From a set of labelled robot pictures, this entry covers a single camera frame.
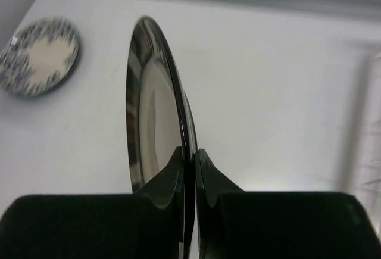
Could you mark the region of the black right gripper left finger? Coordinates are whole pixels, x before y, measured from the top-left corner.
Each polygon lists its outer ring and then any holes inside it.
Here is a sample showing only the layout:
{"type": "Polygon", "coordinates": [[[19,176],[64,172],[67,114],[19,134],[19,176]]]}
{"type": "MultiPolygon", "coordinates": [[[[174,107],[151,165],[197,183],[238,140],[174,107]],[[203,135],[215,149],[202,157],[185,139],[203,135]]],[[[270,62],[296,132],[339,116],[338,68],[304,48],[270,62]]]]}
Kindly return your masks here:
{"type": "Polygon", "coordinates": [[[181,148],[132,194],[26,195],[1,218],[2,258],[183,258],[181,148]]]}

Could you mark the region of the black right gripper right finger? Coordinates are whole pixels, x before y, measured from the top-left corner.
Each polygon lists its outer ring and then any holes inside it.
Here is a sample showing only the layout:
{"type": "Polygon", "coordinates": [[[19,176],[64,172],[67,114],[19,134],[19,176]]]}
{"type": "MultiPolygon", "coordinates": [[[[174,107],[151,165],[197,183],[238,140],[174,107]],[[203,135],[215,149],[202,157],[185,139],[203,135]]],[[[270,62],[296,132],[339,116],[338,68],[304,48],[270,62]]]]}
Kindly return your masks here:
{"type": "Polygon", "coordinates": [[[354,196],[244,191],[203,149],[194,163],[201,258],[380,257],[380,240],[354,196]]]}

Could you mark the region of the plain dark rim plate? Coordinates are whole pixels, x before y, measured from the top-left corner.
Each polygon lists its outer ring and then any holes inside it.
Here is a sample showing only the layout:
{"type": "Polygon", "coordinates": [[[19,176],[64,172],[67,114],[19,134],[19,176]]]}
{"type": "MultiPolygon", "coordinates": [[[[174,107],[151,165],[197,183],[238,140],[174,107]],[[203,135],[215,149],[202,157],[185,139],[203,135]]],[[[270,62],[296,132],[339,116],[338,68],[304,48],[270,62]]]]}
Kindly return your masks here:
{"type": "Polygon", "coordinates": [[[157,22],[135,24],[126,77],[126,133],[133,192],[159,208],[179,209],[179,258],[188,258],[195,222],[198,149],[192,110],[176,62],[157,22]]]}

